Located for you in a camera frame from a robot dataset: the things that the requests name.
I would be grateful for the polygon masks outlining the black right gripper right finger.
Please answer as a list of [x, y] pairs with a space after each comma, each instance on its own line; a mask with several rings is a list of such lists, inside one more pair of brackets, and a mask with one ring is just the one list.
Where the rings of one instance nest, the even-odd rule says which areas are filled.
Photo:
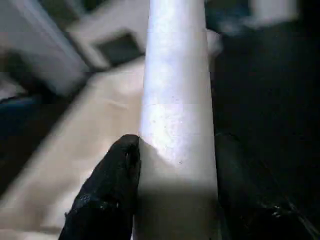
[[232, 240], [318, 240], [320, 230], [270, 169], [230, 134], [216, 135], [218, 200]]

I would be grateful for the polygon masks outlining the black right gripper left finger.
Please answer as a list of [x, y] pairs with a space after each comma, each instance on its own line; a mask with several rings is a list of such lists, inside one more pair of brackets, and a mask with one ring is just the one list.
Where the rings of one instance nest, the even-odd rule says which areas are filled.
[[139, 139], [125, 134], [112, 144], [81, 186], [59, 239], [131, 239], [141, 172]]

